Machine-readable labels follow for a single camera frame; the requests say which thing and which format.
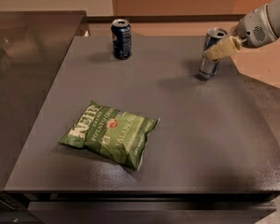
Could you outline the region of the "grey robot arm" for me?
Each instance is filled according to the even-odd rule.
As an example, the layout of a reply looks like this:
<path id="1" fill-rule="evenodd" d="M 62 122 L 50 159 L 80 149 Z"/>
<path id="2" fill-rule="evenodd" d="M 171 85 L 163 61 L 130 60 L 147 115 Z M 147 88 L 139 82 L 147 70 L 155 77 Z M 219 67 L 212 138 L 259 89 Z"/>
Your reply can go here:
<path id="1" fill-rule="evenodd" d="M 280 38 L 280 0 L 273 0 L 242 17 L 229 34 L 203 52 L 211 61 L 236 54 L 241 48 L 258 49 Z"/>

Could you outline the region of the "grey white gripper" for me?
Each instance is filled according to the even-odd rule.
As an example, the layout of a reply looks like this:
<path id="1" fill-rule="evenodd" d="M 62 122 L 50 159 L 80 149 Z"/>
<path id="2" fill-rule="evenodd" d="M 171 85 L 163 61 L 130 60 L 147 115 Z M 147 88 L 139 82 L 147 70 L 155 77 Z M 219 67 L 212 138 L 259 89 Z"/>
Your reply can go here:
<path id="1" fill-rule="evenodd" d="M 270 24 L 267 5 L 246 14 L 236 26 L 237 36 L 228 35 L 203 52 L 210 61 L 229 57 L 244 48 L 257 49 L 278 39 Z"/>

